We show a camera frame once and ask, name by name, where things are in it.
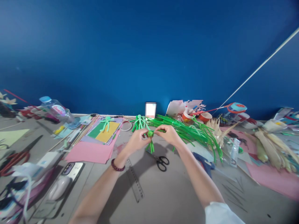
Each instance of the clear ruler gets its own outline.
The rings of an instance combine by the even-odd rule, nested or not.
[[[136,202],[138,203],[138,202],[140,202],[140,200],[142,198],[144,198],[144,194],[143,194],[143,190],[140,186],[140,183],[138,181],[138,178],[134,172],[134,169],[133,169],[130,159],[127,159],[127,161],[126,161],[126,173],[131,182],[131,187],[132,187],[133,193],[135,195]]]

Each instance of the computer mouse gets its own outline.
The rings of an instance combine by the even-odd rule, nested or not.
[[[72,179],[68,176],[65,176],[56,181],[56,183],[49,192],[48,199],[51,201],[56,201],[57,199],[59,199],[63,195],[71,181]]]

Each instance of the smartphone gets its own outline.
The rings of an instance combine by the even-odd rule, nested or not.
[[[155,118],[156,117],[156,102],[146,102],[145,103],[145,117]]]

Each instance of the red bead bracelet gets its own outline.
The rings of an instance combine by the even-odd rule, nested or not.
[[[122,168],[122,169],[117,168],[117,167],[114,165],[114,160],[115,160],[115,159],[111,160],[111,166],[113,167],[113,169],[115,169],[115,170],[118,171],[118,172],[124,171],[126,166],[124,166],[124,168]]]

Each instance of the red scissors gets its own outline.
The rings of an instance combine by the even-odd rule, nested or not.
[[[23,163],[28,162],[30,158],[30,153],[29,151],[33,148],[33,146],[43,137],[43,135],[39,136],[36,140],[31,142],[23,151],[12,154],[11,156],[6,158],[6,161],[3,163],[7,163],[1,170],[0,170],[0,176],[9,176],[12,174],[14,171],[11,171],[8,173],[11,167],[14,165],[18,164],[23,158],[25,158]]]

